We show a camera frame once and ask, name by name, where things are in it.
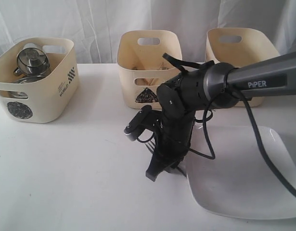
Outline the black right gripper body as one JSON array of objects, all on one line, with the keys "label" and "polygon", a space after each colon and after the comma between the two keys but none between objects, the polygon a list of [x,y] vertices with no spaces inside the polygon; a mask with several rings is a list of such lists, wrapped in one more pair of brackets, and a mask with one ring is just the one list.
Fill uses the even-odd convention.
[{"label": "black right gripper body", "polygon": [[178,166],[190,148],[195,112],[187,112],[181,118],[171,118],[165,111],[152,112],[156,116],[152,165]]}]

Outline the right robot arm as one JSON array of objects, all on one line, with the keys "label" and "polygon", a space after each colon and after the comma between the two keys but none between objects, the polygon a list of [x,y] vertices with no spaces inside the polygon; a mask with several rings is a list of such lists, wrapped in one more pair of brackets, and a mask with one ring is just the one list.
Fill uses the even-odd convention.
[{"label": "right robot arm", "polygon": [[194,71],[182,69],[156,94],[160,134],[146,170],[153,181],[188,153],[197,111],[231,108],[242,98],[296,95],[296,51],[241,68],[206,63]]}]

